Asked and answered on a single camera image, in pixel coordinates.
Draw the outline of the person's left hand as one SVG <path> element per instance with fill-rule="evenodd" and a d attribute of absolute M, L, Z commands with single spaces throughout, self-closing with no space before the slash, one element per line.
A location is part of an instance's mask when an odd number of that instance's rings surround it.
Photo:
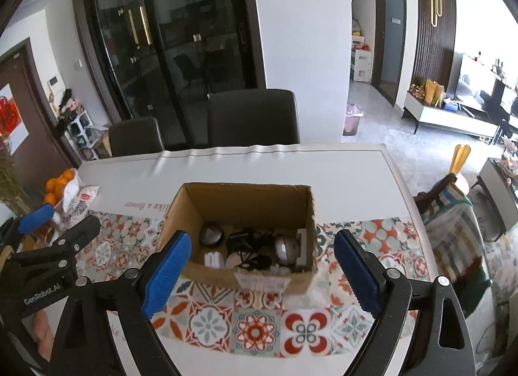
<path fill-rule="evenodd" d="M 32 334 L 37 344 L 38 354 L 50 361 L 53 350 L 53 331 L 49 325 L 47 313 L 44 310 L 36 312 L 32 320 Z"/>

